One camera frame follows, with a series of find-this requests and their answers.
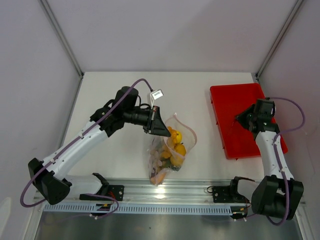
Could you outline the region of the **yellow toy ginger root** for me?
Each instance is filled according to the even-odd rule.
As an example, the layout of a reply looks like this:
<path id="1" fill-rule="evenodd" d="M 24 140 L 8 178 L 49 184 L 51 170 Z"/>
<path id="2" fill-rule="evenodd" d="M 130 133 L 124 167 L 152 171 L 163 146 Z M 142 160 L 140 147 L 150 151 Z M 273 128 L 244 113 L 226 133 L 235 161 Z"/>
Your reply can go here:
<path id="1" fill-rule="evenodd" d="M 161 157 L 164 159 L 169 159 L 172 156 L 172 152 L 177 144 L 177 131 L 171 126 L 168 126 L 167 128 L 170 132 L 170 137 L 168 137 L 162 146 L 163 152 L 161 153 Z"/>

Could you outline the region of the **longan bunch with leaves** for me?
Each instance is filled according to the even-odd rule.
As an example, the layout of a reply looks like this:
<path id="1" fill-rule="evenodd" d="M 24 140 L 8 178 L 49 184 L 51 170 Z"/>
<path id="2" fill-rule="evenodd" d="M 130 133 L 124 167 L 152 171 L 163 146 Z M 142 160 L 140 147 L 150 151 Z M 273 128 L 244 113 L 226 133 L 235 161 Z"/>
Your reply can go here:
<path id="1" fill-rule="evenodd" d="M 185 158 L 178 158 L 176 152 L 172 151 L 172 156 L 168 159 L 164 159 L 161 157 L 163 151 L 163 146 L 150 151 L 148 167 L 151 174 L 159 173 L 162 170 L 179 171 L 182 167 Z"/>

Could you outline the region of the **small yellow toy mango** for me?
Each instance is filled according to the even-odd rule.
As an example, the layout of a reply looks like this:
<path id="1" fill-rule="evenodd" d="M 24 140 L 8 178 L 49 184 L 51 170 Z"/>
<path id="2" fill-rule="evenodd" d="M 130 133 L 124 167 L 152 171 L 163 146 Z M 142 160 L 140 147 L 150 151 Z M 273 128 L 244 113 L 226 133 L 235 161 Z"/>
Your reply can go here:
<path id="1" fill-rule="evenodd" d="M 185 155 L 187 154 L 185 146 L 181 143 L 175 145 L 174 151 L 176 152 L 176 156 L 180 159 L 184 159 Z"/>

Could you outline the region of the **toy ham slice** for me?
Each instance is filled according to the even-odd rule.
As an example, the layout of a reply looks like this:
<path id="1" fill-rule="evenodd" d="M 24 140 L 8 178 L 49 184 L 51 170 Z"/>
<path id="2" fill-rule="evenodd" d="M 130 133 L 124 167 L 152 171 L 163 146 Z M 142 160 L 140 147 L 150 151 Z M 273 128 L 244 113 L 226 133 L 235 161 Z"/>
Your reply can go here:
<path id="1" fill-rule="evenodd" d="M 155 186 L 161 185 L 162 182 L 164 181 L 166 175 L 167 175 L 167 173 L 165 171 L 160 171 L 158 173 L 152 173 L 151 177 L 149 178 L 150 183 Z"/>

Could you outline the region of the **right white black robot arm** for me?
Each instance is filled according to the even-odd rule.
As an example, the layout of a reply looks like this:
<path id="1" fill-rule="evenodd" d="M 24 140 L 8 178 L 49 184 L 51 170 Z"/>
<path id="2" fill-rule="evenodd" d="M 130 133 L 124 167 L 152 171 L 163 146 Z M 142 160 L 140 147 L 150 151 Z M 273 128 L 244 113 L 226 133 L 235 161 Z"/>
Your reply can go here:
<path id="1" fill-rule="evenodd" d="M 228 196 L 234 202 L 243 198 L 251 203 L 256 215 L 265 216 L 275 226 L 291 220 L 304 193 L 302 182 L 294 179 L 285 160 L 277 123 L 275 98 L 259 98 L 256 103 L 236 116 L 236 121 L 253 135 L 258 146 L 264 177 L 257 183 L 236 176 L 231 181 Z"/>

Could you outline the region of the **clear pink zip top bag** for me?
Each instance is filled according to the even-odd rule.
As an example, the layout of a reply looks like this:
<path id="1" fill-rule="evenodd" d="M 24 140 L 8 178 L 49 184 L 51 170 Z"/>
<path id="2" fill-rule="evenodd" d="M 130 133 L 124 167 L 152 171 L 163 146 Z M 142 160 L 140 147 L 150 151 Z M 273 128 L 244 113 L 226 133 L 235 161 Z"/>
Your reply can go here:
<path id="1" fill-rule="evenodd" d="M 165 121 L 170 137 L 156 136 L 148 149 L 148 176 L 152 185 L 161 185 L 171 172 L 178 172 L 187 154 L 197 144 L 195 131 L 182 123 L 174 113 Z"/>

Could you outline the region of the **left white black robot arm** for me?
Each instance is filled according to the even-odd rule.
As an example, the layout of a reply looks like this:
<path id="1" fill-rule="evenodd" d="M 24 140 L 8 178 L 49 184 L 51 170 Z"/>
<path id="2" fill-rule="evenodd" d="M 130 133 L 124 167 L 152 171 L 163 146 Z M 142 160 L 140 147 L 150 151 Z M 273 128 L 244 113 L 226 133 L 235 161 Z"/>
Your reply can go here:
<path id="1" fill-rule="evenodd" d="M 33 158 L 28 163 L 31 184 L 50 205 L 62 202 L 70 193 L 83 200 L 92 194 L 97 200 L 108 196 L 108 181 L 98 173 L 89 177 L 73 178 L 69 175 L 73 166 L 91 149 L 110 138 L 125 124 L 141 126 L 146 134 L 170 137 L 163 122 L 160 108 L 142 103 L 137 105 L 139 92 L 134 87 L 123 86 L 115 98 L 90 116 L 84 128 L 69 143 L 42 160 Z"/>

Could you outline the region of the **yellow toy pepper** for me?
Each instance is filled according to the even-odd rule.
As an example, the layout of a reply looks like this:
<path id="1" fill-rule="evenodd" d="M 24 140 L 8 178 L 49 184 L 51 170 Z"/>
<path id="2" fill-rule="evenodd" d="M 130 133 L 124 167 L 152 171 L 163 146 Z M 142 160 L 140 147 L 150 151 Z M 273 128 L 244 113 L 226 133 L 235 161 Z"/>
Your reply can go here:
<path id="1" fill-rule="evenodd" d="M 182 138 L 183 138 L 182 133 L 180 131 L 176 130 L 173 133 L 173 140 L 172 141 L 173 141 L 173 143 L 175 145 L 177 145 L 177 144 L 180 144 L 182 142 Z"/>

